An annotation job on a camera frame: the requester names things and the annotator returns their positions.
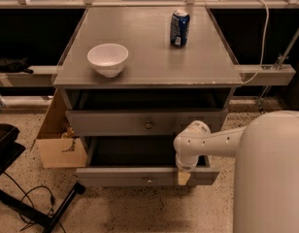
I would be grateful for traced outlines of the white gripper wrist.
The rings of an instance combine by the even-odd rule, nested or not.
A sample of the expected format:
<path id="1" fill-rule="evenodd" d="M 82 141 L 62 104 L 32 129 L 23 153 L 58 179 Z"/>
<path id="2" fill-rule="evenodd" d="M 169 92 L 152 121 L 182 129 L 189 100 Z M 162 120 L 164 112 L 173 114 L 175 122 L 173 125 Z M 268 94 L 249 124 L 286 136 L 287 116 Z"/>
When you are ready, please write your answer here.
<path id="1" fill-rule="evenodd" d="M 176 164 L 179 168 L 178 172 L 178 185 L 186 185 L 190 179 L 192 172 L 198 163 L 197 156 L 186 156 L 186 155 L 176 155 Z"/>

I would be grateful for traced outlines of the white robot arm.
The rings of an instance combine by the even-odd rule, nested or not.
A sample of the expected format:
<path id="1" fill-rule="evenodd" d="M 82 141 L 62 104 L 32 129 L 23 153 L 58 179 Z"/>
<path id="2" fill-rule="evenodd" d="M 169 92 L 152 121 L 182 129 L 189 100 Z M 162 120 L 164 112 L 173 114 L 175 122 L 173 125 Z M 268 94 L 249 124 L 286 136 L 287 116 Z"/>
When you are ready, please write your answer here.
<path id="1" fill-rule="evenodd" d="M 299 233 L 299 112 L 275 111 L 212 133 L 191 122 L 174 140 L 186 176 L 201 155 L 235 159 L 233 233 Z"/>

